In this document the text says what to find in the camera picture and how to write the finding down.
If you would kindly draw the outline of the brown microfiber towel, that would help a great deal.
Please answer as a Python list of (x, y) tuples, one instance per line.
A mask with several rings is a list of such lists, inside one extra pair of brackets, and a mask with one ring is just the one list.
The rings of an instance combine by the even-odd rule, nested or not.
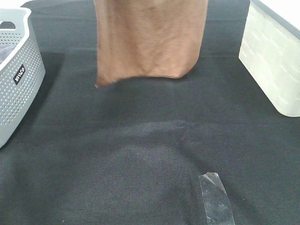
[(206, 0), (96, 0), (97, 81), (178, 79), (196, 64)]

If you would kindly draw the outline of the grey towel in basket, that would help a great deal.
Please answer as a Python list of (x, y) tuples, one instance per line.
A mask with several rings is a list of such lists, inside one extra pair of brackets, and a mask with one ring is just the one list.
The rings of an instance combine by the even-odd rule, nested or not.
[(0, 46), (0, 68), (3, 69), (15, 56), (16, 45), (7, 44)]

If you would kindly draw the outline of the black fabric table cover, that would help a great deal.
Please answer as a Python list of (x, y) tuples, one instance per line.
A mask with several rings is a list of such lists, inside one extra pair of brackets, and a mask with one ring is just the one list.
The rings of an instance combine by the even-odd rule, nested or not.
[(35, 0), (46, 74), (0, 150), (3, 225), (204, 225), (216, 172), (238, 225), (300, 222), (300, 120), (279, 114), (238, 52), (247, 0), (211, 0), (181, 79), (96, 88), (91, 0)]

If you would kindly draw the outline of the clear adhesive tape strip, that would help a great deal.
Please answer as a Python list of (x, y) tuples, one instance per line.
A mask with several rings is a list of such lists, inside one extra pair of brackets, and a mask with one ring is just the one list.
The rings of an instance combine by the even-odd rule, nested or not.
[(199, 176), (202, 200), (209, 225), (235, 225), (233, 213), (222, 181), (216, 172)]

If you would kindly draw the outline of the grey perforated plastic basket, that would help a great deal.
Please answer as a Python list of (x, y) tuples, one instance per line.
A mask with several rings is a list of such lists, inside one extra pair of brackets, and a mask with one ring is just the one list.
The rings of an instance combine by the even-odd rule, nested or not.
[(0, 48), (11, 47), (0, 63), (0, 145), (4, 146), (22, 121), (45, 76), (45, 67), (25, 7), (2, 8)]

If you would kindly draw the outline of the white plastic storage bin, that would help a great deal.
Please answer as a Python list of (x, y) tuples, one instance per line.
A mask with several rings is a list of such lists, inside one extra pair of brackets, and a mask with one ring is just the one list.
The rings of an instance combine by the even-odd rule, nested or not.
[(239, 59), (276, 110), (300, 115), (300, 2), (250, 1)]

